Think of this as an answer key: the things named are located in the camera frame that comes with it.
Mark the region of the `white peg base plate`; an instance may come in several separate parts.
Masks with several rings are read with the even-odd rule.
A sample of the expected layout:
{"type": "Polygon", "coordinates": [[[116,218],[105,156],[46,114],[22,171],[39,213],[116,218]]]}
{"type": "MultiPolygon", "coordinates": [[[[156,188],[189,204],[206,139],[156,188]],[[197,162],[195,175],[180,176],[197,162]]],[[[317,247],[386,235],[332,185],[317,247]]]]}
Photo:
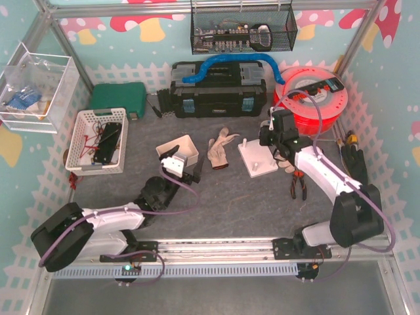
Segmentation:
{"type": "Polygon", "coordinates": [[[248,141],[246,138],[238,144],[238,150],[251,178],[259,177],[278,170],[277,162],[267,146],[261,146],[259,140],[248,141]]]}

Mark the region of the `white spring box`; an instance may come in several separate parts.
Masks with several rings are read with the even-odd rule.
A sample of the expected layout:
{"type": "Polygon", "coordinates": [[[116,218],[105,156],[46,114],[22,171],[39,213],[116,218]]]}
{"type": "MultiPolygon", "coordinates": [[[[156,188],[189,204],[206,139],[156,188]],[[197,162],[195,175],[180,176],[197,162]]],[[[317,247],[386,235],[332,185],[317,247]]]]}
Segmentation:
{"type": "Polygon", "coordinates": [[[189,167],[198,162],[199,152],[189,135],[183,135],[174,140],[156,147],[158,156],[178,146],[177,155],[186,158],[186,166],[189,167]]]}

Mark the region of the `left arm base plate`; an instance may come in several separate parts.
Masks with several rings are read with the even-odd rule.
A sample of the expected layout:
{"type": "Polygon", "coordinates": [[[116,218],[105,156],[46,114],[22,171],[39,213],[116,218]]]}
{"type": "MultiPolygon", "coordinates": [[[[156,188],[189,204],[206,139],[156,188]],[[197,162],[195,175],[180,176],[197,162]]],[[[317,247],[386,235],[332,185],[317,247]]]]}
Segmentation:
{"type": "Polygon", "coordinates": [[[138,241],[130,243],[117,257],[112,254],[101,255],[101,263],[137,263],[137,262],[156,262],[157,257],[154,253],[158,252],[157,241],[138,241]]]}

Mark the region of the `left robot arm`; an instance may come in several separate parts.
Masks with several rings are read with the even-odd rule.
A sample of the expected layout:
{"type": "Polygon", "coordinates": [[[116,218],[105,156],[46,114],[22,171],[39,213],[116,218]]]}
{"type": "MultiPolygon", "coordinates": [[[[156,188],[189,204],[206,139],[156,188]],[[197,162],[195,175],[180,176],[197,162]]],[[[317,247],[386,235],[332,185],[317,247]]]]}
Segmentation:
{"type": "Polygon", "coordinates": [[[157,216],[170,216],[170,203],[180,188],[192,194],[201,180],[204,158],[188,165],[175,146],[159,157],[160,174],[149,178],[135,201],[102,209],[67,203],[38,226],[30,239],[40,256],[39,266],[57,272],[81,258],[98,257],[102,263],[128,263],[129,270],[142,261],[156,261],[156,245],[143,245],[134,230],[157,216]]]}

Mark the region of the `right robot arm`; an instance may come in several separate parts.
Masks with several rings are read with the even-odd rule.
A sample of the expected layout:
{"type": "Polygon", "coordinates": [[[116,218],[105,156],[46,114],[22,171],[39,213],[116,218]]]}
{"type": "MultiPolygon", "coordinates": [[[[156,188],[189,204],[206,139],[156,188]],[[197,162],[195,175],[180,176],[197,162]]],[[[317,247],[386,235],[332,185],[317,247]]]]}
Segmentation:
{"type": "Polygon", "coordinates": [[[329,221],[302,229],[307,245],[347,248],[384,232],[378,188],[361,184],[330,162],[311,138],[299,134],[290,110],[270,108],[270,120],[261,124],[259,142],[275,147],[275,157],[311,178],[333,204],[329,221]]]}

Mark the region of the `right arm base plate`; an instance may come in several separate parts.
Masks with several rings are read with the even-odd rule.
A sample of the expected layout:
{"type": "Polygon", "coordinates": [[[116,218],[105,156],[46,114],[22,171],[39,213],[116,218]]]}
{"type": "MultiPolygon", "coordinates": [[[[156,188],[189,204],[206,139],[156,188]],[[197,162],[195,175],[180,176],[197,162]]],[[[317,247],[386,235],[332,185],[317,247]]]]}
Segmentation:
{"type": "Polygon", "coordinates": [[[331,250],[326,245],[309,246],[302,238],[277,238],[272,240],[276,260],[331,259],[331,250]]]}

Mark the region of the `beige work glove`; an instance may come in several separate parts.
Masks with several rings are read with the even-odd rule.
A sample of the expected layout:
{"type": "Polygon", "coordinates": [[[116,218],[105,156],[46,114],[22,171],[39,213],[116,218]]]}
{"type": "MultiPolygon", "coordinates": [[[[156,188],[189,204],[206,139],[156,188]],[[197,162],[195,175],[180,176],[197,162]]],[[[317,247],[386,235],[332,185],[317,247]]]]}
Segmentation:
{"type": "Polygon", "coordinates": [[[217,139],[211,138],[208,142],[207,158],[214,170],[228,167],[224,146],[232,142],[239,134],[229,134],[229,129],[223,127],[217,139]]]}
{"type": "Polygon", "coordinates": [[[283,169],[286,173],[290,174],[295,171],[295,167],[281,155],[277,154],[274,159],[276,160],[278,167],[283,169]]]}

